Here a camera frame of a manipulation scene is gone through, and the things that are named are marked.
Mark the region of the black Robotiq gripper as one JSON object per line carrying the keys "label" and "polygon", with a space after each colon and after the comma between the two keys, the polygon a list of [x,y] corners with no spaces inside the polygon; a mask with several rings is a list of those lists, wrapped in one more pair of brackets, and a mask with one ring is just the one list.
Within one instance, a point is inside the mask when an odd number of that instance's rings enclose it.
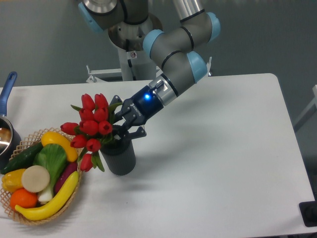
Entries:
{"label": "black Robotiq gripper", "polygon": [[[163,104],[149,86],[145,86],[131,98],[122,101],[118,95],[114,95],[110,106],[123,103],[121,110],[117,113],[117,118],[125,120],[122,126],[114,125],[112,134],[116,140],[132,140],[147,135],[144,125],[149,118],[163,109]],[[123,132],[124,129],[130,129],[133,126],[139,126],[135,132]]]}

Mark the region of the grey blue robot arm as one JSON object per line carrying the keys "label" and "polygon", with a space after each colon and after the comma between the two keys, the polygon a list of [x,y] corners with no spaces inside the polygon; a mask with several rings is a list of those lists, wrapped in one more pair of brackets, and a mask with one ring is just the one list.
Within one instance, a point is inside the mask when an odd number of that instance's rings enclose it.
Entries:
{"label": "grey blue robot arm", "polygon": [[114,137],[146,135],[143,125],[209,72],[195,48],[215,39],[221,26],[199,0],[175,0],[180,27],[165,33],[146,0],[82,0],[79,11],[95,32],[107,31],[117,48],[124,81],[149,84],[126,99],[115,121]]}

